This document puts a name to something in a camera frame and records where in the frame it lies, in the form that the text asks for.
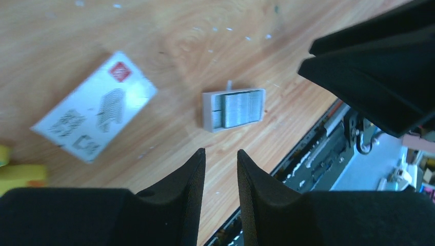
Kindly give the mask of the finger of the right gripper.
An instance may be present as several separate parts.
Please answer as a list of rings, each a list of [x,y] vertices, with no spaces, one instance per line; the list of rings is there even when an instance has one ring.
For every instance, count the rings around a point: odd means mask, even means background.
[[[434,1],[410,1],[316,39],[299,75],[386,133],[434,129]]]

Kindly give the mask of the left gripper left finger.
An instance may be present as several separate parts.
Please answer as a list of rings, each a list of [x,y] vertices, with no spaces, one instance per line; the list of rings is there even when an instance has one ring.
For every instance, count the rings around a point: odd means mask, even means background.
[[[1,245],[196,245],[206,152],[154,185],[16,188],[1,197]]]

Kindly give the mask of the white staple box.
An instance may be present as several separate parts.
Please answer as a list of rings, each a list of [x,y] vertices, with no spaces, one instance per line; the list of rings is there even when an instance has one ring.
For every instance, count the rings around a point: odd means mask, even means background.
[[[136,64],[117,51],[31,130],[92,163],[156,94]]]

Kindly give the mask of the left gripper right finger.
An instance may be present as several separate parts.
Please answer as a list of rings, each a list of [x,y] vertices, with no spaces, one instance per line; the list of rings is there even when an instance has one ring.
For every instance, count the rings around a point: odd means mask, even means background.
[[[237,153],[245,245],[434,245],[434,203],[395,191],[298,193]]]

